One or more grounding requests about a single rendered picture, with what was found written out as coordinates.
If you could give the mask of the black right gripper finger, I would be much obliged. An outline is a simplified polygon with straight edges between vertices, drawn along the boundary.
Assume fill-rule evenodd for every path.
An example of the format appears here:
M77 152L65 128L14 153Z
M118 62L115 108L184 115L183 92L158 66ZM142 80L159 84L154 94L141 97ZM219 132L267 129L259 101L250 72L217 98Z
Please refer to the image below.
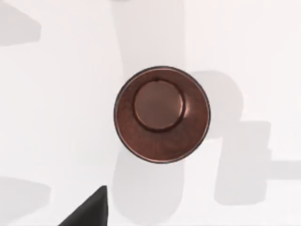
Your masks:
M107 186L101 186L58 226L107 226L108 216Z

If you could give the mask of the brown copper cup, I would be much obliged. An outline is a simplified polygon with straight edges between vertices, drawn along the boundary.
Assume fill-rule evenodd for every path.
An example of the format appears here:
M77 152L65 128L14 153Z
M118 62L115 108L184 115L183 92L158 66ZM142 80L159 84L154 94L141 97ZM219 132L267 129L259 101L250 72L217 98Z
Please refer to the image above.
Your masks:
M126 81L113 118L128 151L144 161L171 163L189 156L204 141L211 109L205 90L189 73L155 66Z

